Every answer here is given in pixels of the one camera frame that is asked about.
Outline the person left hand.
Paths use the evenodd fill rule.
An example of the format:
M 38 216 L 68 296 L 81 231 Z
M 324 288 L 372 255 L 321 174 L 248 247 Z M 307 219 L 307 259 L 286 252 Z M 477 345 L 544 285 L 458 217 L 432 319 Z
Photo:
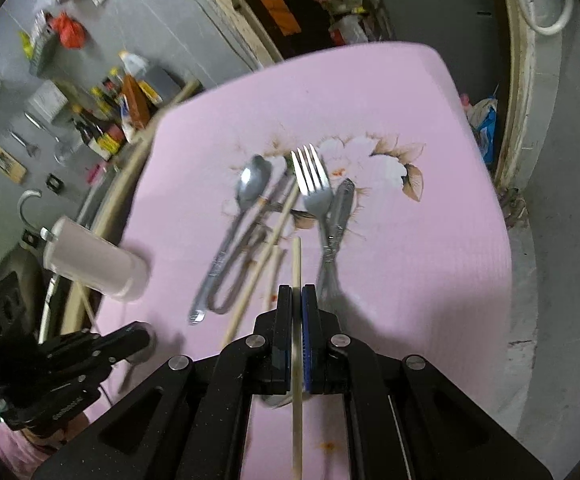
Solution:
M 68 442 L 76 438 L 88 426 L 89 419 L 84 412 L 81 412 L 75 416 L 74 419 L 65 422 L 53 434 L 50 434 L 47 437 L 40 437 L 28 428 L 21 430 L 21 434 L 23 434 L 23 437 L 25 437 L 28 443 L 32 444 L 34 448 L 37 448 L 46 454 L 54 454 Z

